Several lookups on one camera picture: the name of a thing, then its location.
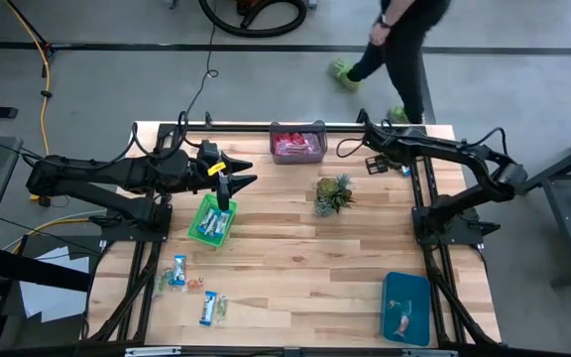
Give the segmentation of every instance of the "wooden tabletop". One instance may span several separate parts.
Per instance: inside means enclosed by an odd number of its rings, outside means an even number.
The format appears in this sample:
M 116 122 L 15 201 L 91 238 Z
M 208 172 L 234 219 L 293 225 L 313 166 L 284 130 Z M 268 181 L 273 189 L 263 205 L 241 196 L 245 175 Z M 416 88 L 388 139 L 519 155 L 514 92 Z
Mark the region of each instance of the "wooden tabletop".
M 139 138 L 145 147 L 154 147 L 159 124 L 139 123 Z M 430 136 L 453 139 L 451 126 L 427 126 L 427 131 Z M 147 343 L 400 346 L 379 334 L 380 299 L 382 280 L 388 272 L 425 276 L 410 220 L 414 206 L 411 182 L 393 172 L 370 176 L 364 159 L 374 153 L 368 149 L 347 159 L 336 156 L 341 139 L 359 136 L 328 135 L 329 149 L 323 164 L 277 166 L 270 155 L 268 133 L 190 133 L 188 138 L 193 142 L 208 139 L 229 156 L 252 162 L 253 168 L 244 174 L 259 178 L 235 195 L 237 215 L 230 237 L 219 249 L 186 237 L 205 193 L 173 196 L 171 234 L 163 246 L 159 272 L 173 266 L 175 254 L 185 254 L 188 278 L 203 277 L 207 290 L 228 296 L 230 303 L 223 324 L 204 327 L 198 323 L 203 294 L 166 290 L 152 303 Z M 348 151 L 355 145 L 346 143 L 341 149 Z M 195 149 L 183 148 L 194 155 Z M 128 156 L 141 154 L 133 148 Z M 433 160 L 433 166 L 440 194 L 455 194 L 466 188 L 459 165 Z M 316 183 L 319 178 L 340 174 L 352 177 L 357 202 L 339 215 L 315 217 Z M 499 340 L 480 257 L 468 247 L 450 249 L 460 300 L 484 330 Z M 114 244 L 100 263 L 89 307 L 91 333 L 123 297 L 133 250 L 133 243 Z M 134 313 L 139 306 L 137 300 Z M 447 332 L 453 338 L 448 303 L 442 308 Z M 130 335 L 137 320 L 136 314 Z M 437 344 L 432 320 L 430 341 L 431 346 Z

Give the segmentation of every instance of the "green basket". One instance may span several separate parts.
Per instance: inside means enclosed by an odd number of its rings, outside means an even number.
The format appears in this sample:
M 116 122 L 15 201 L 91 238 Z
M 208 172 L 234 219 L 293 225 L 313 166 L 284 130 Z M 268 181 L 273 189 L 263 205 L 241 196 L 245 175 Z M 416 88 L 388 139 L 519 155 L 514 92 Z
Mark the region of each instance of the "green basket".
M 221 237 L 207 236 L 197 229 L 199 223 L 202 221 L 202 219 L 204 219 L 204 216 L 206 215 L 206 213 L 208 213 L 208 210 L 211 208 L 219 210 L 219 206 L 217 205 L 217 197 L 215 197 L 212 194 L 205 194 L 204 199 L 202 199 L 202 202 L 199 204 L 199 209 L 197 209 L 197 214 L 195 214 L 195 218 L 193 218 L 193 221 L 190 223 L 190 228 L 188 229 L 187 236 L 189 238 L 198 240 L 202 243 L 212 245 L 213 247 L 221 247 L 222 244 L 224 244 L 226 236 L 228 236 L 228 233 L 230 232 L 230 225 L 233 222 L 233 219 L 235 218 L 235 211 L 237 211 L 237 202 L 231 200 L 229 203 L 228 212 L 230 212 L 230 219 L 228 220 L 228 224 L 226 224 L 224 235 L 222 235 Z

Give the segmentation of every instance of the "person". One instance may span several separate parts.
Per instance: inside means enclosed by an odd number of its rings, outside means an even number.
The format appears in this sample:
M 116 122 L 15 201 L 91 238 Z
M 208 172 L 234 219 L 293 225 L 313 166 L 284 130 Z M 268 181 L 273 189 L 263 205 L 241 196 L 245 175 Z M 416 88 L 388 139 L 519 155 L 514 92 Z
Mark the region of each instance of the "person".
M 420 88 L 420 49 L 426 33 L 446 13 L 450 0 L 382 0 L 382 13 L 374 24 L 361 60 L 350 65 L 334 60 L 330 74 L 345 88 L 356 91 L 360 82 L 383 64 L 404 107 L 392 108 L 394 123 L 421 124 L 424 105 Z

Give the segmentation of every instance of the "green shoe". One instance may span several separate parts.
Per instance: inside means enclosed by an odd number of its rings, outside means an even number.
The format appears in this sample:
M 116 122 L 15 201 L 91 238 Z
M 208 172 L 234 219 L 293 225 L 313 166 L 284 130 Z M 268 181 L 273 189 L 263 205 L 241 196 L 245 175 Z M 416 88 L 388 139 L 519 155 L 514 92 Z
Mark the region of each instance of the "green shoe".
M 329 73 L 338 80 L 345 89 L 356 91 L 360 87 L 360 82 L 349 80 L 347 73 L 352 69 L 352 65 L 345 63 L 341 59 L 334 60 L 329 64 Z
M 411 124 L 411 122 L 408 121 L 406 113 L 404 113 L 404 107 L 401 106 L 391 108 L 387 112 L 387 119 L 389 119 L 392 124 Z

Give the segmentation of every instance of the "coiled hose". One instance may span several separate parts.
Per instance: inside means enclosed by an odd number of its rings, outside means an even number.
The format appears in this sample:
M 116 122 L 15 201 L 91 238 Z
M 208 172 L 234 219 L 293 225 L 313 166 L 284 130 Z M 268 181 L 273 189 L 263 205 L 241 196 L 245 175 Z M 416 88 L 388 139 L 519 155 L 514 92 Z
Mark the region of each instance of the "coiled hose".
M 249 30 L 248 28 L 253 23 L 257 15 L 262 12 L 265 8 L 270 5 L 277 4 L 277 3 L 287 3 L 291 4 L 296 9 L 298 9 L 298 15 L 294 20 L 292 20 L 289 24 L 279 26 L 273 29 L 265 29 L 265 30 Z M 207 0 L 199 0 L 199 6 L 202 8 L 204 15 L 212 22 L 215 26 L 217 26 L 222 31 L 239 37 L 244 38 L 251 38 L 251 39 L 262 39 L 262 38 L 270 38 L 270 37 L 277 37 L 284 34 L 287 34 L 291 31 L 296 30 L 303 21 L 305 21 L 305 16 L 307 15 L 307 7 L 303 0 L 261 0 L 255 6 L 253 6 L 248 14 L 244 17 L 244 21 L 242 21 L 240 27 L 234 27 L 222 21 L 220 18 L 215 15 L 213 10 L 208 6 Z

